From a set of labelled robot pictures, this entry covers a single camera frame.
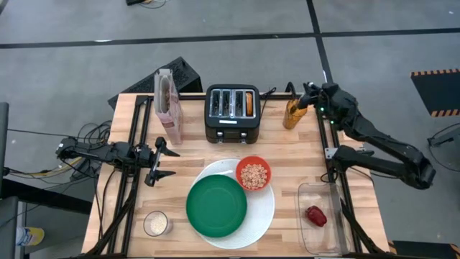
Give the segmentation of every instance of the green plate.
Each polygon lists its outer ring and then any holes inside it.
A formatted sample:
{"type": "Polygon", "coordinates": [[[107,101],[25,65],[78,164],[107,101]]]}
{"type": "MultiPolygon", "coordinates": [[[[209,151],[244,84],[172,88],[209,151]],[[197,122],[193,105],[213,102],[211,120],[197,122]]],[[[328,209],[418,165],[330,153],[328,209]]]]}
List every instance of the green plate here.
{"type": "Polygon", "coordinates": [[[246,216],[243,188],[222,175],[199,180],[187,197],[187,217],[193,228],[207,237],[225,237],[238,229],[246,216]]]}

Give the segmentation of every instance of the wooden table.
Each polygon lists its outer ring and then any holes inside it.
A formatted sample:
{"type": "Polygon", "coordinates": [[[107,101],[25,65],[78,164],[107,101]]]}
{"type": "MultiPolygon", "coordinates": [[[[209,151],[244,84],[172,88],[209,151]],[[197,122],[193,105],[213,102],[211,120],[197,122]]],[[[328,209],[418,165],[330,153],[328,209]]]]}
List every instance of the wooden table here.
{"type": "MultiPolygon", "coordinates": [[[[120,94],[109,141],[128,140],[135,99],[136,94],[120,94]]],[[[315,112],[309,111],[295,129],[286,130],[282,126],[286,101],[269,100],[260,124],[257,143],[217,145],[206,141],[204,101],[181,101],[181,105],[185,123],[184,142],[176,146],[168,143],[168,147],[181,156],[162,156],[160,167],[161,170],[175,171],[177,174],[161,179],[151,188],[143,183],[148,170],[142,170],[128,256],[309,256],[303,244],[299,243],[295,197],[301,183],[320,182],[319,177],[326,172],[315,112]],[[275,192],[275,216],[270,228],[257,243],[240,250],[222,250],[209,245],[196,234],[187,220],[185,201],[195,177],[207,165],[225,158],[243,158],[248,155],[259,155],[270,164],[271,184],[275,192]],[[174,227],[169,234],[150,237],[144,232],[143,220],[154,210],[163,211],[173,220],[174,227]]],[[[166,137],[166,134],[154,111],[150,114],[147,143],[153,146],[156,137],[166,137]]],[[[139,119],[137,132],[140,131],[141,125],[142,120],[139,119]]],[[[352,147],[362,145],[341,133],[339,139],[341,144],[352,147]]],[[[99,200],[112,170],[110,165],[102,166],[98,181],[99,200]]],[[[113,219],[120,175],[115,173],[107,188],[103,212],[104,229],[113,219]]],[[[348,170],[347,176],[357,221],[379,247],[388,250],[372,182],[353,170],[348,170]]],[[[98,229],[98,209],[95,200],[83,243],[83,253],[95,245],[98,229]]],[[[117,235],[115,251],[121,250],[122,231],[123,222],[117,235]]]]}

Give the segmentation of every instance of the red pepper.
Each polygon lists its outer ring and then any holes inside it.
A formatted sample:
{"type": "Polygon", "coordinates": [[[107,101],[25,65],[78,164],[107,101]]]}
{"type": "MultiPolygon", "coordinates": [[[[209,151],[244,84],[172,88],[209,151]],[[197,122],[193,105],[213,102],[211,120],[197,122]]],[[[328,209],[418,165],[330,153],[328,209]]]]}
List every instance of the red pepper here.
{"type": "Polygon", "coordinates": [[[307,216],[307,219],[319,227],[324,226],[324,224],[328,221],[324,213],[317,206],[311,206],[308,208],[305,211],[305,215],[307,216]]]}

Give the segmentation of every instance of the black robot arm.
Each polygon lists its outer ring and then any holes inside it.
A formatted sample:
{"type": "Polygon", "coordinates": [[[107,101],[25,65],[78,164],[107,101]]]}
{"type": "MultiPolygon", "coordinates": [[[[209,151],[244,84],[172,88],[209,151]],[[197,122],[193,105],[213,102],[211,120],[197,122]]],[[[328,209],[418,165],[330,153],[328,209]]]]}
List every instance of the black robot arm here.
{"type": "Polygon", "coordinates": [[[155,181],[163,177],[175,174],[172,171],[158,170],[160,155],[179,156],[166,148],[164,137],[158,137],[155,141],[157,152],[153,152],[149,145],[129,145],[128,142],[114,142],[111,144],[87,144],[79,142],[74,137],[67,137],[61,140],[57,147],[57,158],[64,160],[68,158],[88,158],[112,165],[116,169],[125,168],[132,172],[135,168],[150,168],[144,182],[148,186],[154,186],[155,181]]]}
{"type": "Polygon", "coordinates": [[[395,140],[377,130],[359,112],[358,102],[354,96],[341,90],[336,83],[325,83],[321,88],[309,83],[304,87],[309,104],[320,109],[327,119],[337,125],[338,130],[343,130],[354,140],[368,142],[401,161],[396,163],[373,158],[341,145],[330,159],[336,170],[344,172],[348,167],[358,165],[398,177],[413,188],[426,189],[431,186],[436,171],[430,161],[414,146],[395,140]]]}

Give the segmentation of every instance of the toaster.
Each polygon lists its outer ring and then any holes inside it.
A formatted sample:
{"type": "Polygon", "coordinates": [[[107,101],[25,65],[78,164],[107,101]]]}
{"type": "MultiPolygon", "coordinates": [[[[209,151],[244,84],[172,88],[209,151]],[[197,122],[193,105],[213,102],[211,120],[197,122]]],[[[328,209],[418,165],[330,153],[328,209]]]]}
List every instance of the toaster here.
{"type": "Polygon", "coordinates": [[[204,117],[209,142],[253,144],[259,137],[259,90],[242,84],[209,86],[204,117]]]}

